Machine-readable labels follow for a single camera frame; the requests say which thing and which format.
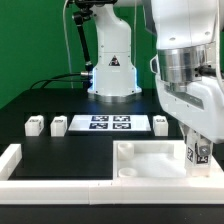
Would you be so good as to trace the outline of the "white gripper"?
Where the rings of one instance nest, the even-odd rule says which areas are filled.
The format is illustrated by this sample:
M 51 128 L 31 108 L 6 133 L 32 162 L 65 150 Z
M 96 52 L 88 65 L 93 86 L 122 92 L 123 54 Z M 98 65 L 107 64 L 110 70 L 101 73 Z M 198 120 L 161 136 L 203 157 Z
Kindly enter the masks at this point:
M 194 138 L 196 132 L 202 135 L 197 140 L 199 156 L 212 153 L 212 142 L 224 143 L 224 93 L 215 78 L 191 82 L 187 92 L 169 91 L 159 78 L 156 87 L 162 109 L 180 121 L 184 141 Z

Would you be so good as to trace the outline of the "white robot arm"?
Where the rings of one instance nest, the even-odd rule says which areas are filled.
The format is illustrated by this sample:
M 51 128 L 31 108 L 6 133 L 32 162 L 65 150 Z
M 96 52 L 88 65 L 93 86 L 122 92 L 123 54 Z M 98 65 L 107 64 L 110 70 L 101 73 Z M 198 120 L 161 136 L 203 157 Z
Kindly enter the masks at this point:
M 224 0 L 140 0 L 146 29 L 157 37 L 151 59 L 163 110 L 180 122 L 185 143 L 200 156 L 224 143 L 224 79 L 220 72 L 220 31 Z M 126 97 L 140 90 L 130 63 L 130 30 L 111 4 L 98 3 L 99 59 L 90 92 Z

